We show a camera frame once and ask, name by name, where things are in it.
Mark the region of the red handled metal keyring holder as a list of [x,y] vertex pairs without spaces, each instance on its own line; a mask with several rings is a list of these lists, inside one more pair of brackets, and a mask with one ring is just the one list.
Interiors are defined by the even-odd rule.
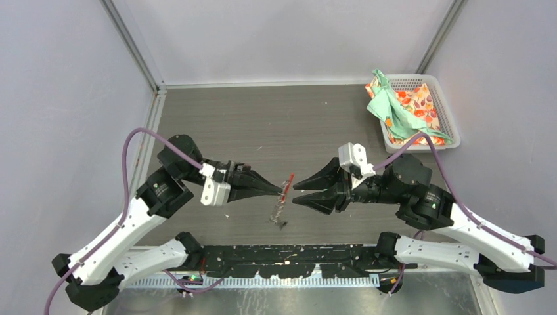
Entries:
[[291,173],[288,179],[281,184],[280,196],[277,198],[277,202],[271,212],[271,215],[269,216],[269,222],[277,226],[279,230],[282,230],[287,225],[287,222],[282,220],[280,216],[284,211],[287,195],[292,185],[294,176],[295,174]]

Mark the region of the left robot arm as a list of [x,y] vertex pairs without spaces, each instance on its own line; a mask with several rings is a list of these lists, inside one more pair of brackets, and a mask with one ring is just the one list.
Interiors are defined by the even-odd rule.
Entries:
[[170,219],[194,194],[188,183],[202,187],[202,205],[219,207],[236,200],[279,196],[282,189],[245,163],[205,158],[188,135],[163,141],[160,168],[147,177],[135,194],[124,192],[123,211],[93,241],[73,254],[52,261],[72,303],[92,312],[112,302],[129,284],[156,272],[182,268],[192,272],[204,258],[200,243],[181,232],[165,244],[139,255],[129,250],[145,235]]

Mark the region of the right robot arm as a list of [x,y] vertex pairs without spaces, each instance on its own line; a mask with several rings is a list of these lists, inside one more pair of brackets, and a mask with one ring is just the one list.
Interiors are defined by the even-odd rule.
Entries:
[[431,182],[432,170],[403,154],[377,175],[364,175],[356,167],[342,167],[333,158],[319,172],[296,183],[305,195],[293,203],[329,215],[351,203],[398,206],[397,218],[421,231],[442,234],[451,243],[435,243],[382,232],[375,261],[383,269],[397,264],[430,264],[478,277],[492,289],[525,293],[542,288],[545,271],[534,263],[534,254],[545,250],[545,241],[534,234],[517,236],[488,221],[471,219],[452,193]]

